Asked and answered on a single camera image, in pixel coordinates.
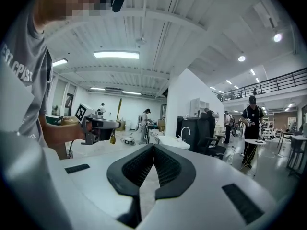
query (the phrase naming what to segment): white faucet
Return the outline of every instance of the white faucet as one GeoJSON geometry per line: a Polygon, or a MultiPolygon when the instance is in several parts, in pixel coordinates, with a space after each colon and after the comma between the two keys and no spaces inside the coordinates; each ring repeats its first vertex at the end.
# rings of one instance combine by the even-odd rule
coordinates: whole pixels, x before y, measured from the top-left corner
{"type": "Polygon", "coordinates": [[[191,131],[190,131],[190,128],[189,127],[183,127],[182,130],[181,130],[181,136],[179,136],[179,141],[182,141],[182,131],[187,128],[189,130],[189,136],[191,135],[191,131]]]}

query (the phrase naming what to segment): round ceiling light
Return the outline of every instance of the round ceiling light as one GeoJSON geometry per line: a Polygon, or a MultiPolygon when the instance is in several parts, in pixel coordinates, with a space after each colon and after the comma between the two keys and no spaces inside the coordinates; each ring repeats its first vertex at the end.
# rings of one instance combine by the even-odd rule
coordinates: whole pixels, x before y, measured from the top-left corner
{"type": "Polygon", "coordinates": [[[283,38],[283,37],[282,37],[281,34],[276,34],[276,35],[274,36],[274,41],[275,41],[275,42],[279,42],[282,38],[283,38]]]}
{"type": "Polygon", "coordinates": [[[245,60],[245,56],[240,56],[239,58],[238,58],[238,61],[240,61],[240,62],[242,62],[242,61],[244,61],[245,60]]]}

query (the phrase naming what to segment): black slot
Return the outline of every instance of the black slot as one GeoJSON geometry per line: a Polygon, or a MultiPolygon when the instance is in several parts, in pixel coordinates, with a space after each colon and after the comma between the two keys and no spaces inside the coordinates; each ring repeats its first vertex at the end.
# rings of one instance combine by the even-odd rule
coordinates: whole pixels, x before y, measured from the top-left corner
{"type": "Polygon", "coordinates": [[[70,173],[75,173],[75,172],[78,172],[78,171],[88,169],[89,167],[90,166],[88,164],[84,163],[84,164],[80,164],[80,165],[77,165],[77,166],[65,168],[65,170],[66,170],[67,174],[70,174],[70,173]]]}
{"type": "Polygon", "coordinates": [[[222,186],[222,189],[235,205],[246,224],[252,223],[263,215],[263,211],[260,210],[253,201],[235,184],[222,186]]]}

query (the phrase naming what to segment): railing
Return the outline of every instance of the railing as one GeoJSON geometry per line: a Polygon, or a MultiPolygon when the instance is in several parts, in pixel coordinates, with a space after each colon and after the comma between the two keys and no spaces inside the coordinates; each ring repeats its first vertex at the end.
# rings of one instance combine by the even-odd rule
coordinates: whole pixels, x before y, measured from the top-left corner
{"type": "Polygon", "coordinates": [[[251,95],[258,95],[288,89],[291,87],[307,84],[307,68],[284,74],[277,78],[265,80],[256,84],[251,84],[237,90],[227,91],[223,94],[217,94],[217,98],[223,101],[230,101],[250,97],[251,95]]]}

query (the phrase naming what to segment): black cap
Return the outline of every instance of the black cap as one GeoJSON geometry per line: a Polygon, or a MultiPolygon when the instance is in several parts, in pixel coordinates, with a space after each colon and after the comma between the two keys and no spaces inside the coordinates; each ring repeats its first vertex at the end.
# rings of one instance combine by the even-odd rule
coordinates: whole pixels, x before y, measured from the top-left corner
{"type": "Polygon", "coordinates": [[[249,98],[249,103],[250,104],[256,104],[256,97],[254,95],[252,95],[250,98],[249,98]]]}

